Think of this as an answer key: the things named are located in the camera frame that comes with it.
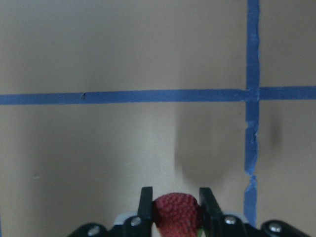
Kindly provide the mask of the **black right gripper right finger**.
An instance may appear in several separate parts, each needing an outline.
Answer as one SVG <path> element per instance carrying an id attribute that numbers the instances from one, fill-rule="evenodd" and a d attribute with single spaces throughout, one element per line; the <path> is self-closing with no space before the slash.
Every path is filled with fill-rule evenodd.
<path id="1" fill-rule="evenodd" d="M 199 189 L 199 201 L 203 226 L 212 226 L 222 216 L 222 210 L 209 187 L 201 187 Z"/>

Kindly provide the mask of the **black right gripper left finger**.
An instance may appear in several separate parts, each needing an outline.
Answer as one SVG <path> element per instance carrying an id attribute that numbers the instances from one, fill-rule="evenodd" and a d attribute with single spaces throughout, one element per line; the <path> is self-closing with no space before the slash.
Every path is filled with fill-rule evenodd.
<path id="1" fill-rule="evenodd" d="M 152 223 L 153 187 L 141 189 L 137 217 L 140 218 L 140 225 Z"/>

